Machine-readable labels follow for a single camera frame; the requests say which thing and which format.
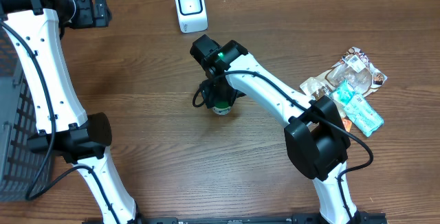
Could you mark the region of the small teal tissue pack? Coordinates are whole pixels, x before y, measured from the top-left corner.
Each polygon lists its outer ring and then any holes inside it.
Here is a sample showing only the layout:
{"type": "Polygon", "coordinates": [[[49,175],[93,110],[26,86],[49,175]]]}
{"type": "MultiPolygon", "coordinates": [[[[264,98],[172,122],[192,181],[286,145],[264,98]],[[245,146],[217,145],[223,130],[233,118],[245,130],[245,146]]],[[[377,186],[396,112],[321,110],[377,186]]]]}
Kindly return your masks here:
{"type": "Polygon", "coordinates": [[[356,91],[351,83],[348,80],[344,80],[329,96],[342,106],[346,106],[355,94],[356,91]]]}

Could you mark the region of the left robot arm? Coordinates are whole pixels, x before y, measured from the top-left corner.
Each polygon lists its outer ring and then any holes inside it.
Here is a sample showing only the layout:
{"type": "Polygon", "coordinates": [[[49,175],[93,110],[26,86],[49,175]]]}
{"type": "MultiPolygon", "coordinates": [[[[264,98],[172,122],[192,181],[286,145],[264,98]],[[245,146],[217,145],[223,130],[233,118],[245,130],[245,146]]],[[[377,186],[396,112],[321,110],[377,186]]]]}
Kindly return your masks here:
{"type": "Polygon", "coordinates": [[[46,159],[61,156],[78,172],[98,204],[103,223],[142,223],[111,156],[104,113],[87,114],[69,76],[61,40],[66,28],[108,26],[107,0],[1,0],[1,27],[19,57],[33,99],[36,133],[28,144],[46,159]]]}

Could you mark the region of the grey plastic mesh basket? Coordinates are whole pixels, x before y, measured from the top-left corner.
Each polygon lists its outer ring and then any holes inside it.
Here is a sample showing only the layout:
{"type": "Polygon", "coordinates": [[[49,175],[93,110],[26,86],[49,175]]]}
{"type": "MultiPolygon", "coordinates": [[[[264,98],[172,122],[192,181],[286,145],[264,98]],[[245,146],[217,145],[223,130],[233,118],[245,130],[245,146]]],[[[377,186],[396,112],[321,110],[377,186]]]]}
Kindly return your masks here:
{"type": "Polygon", "coordinates": [[[1,30],[1,201],[23,201],[43,154],[29,150],[36,134],[32,96],[17,53],[1,30]]]}

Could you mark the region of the small orange snack packet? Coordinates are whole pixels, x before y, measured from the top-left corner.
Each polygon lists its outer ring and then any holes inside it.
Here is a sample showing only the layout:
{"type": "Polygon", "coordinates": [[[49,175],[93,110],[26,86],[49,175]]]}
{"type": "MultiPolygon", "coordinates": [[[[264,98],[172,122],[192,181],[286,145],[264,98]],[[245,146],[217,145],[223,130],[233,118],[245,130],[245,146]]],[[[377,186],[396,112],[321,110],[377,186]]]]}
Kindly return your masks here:
{"type": "Polygon", "coordinates": [[[346,118],[342,118],[342,122],[343,122],[345,130],[347,132],[350,132],[351,131],[351,127],[353,125],[352,121],[350,121],[349,119],[346,119],[346,118]]]}

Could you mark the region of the white barcode scanner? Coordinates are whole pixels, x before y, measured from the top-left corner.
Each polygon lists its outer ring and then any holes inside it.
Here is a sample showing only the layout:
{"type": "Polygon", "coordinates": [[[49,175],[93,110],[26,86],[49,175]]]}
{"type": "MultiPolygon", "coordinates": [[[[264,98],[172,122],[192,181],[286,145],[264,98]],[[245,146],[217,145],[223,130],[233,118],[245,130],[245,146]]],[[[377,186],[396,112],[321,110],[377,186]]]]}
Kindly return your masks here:
{"type": "Polygon", "coordinates": [[[201,32],[208,28],[205,0],[175,0],[182,33],[201,32]]]}

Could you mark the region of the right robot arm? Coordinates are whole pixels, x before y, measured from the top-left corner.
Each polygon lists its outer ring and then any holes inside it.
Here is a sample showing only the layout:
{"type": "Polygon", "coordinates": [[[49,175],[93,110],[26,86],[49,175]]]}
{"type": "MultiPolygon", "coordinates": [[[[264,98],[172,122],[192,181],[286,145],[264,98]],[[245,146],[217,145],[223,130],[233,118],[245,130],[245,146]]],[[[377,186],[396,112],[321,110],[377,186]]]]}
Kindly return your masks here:
{"type": "Polygon", "coordinates": [[[253,99],[282,126],[290,161],[313,181],[321,221],[360,223],[343,174],[351,143],[331,99],[313,100],[292,89],[236,41],[221,46],[203,35],[192,44],[190,54],[207,76],[196,92],[204,106],[225,115],[237,98],[253,99]]]}

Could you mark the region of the green lid clear jar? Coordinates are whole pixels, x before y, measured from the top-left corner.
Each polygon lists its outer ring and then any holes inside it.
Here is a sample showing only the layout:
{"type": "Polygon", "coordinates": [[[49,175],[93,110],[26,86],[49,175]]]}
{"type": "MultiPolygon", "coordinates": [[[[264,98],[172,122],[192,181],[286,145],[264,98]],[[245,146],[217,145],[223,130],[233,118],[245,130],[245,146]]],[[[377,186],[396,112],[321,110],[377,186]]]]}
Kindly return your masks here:
{"type": "Polygon", "coordinates": [[[231,106],[228,102],[217,102],[213,107],[212,110],[217,114],[217,115],[227,115],[230,110],[231,110],[231,106]]]}

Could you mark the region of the teal snack packet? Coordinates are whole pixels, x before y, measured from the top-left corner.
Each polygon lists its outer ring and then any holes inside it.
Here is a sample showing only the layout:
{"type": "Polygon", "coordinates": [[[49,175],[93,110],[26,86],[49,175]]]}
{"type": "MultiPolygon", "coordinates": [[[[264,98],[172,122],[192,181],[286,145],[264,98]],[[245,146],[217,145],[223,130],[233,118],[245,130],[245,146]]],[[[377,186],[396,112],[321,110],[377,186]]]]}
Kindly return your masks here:
{"type": "Polygon", "coordinates": [[[366,137],[370,137],[384,120],[360,94],[355,94],[345,105],[344,112],[366,137]]]}

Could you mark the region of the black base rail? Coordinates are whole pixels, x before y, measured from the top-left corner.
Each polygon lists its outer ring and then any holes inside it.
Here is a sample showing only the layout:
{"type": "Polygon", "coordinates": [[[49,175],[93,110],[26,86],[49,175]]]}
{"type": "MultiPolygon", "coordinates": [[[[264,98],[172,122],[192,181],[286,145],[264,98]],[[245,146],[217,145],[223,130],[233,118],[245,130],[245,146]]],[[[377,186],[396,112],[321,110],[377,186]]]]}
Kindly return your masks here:
{"type": "MultiPolygon", "coordinates": [[[[293,214],[287,217],[250,217],[250,218],[228,218],[228,219],[177,219],[177,218],[143,218],[138,223],[148,224],[319,224],[327,223],[319,213],[317,214],[293,214]]],[[[368,212],[359,212],[356,216],[356,222],[361,224],[387,224],[386,215],[369,214],[368,212]]]]}

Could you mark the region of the beige plastic pouch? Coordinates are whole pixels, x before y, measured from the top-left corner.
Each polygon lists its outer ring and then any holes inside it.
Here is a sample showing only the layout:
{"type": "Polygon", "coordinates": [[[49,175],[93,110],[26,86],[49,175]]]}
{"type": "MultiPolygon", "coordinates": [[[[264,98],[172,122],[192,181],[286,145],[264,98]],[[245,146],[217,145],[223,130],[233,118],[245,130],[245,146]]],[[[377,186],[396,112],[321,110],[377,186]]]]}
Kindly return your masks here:
{"type": "Polygon", "coordinates": [[[318,100],[322,96],[330,96],[342,82],[347,80],[356,92],[366,97],[376,92],[387,79],[387,76],[374,66],[360,48],[351,47],[328,70],[300,84],[300,89],[307,96],[318,100]]]}

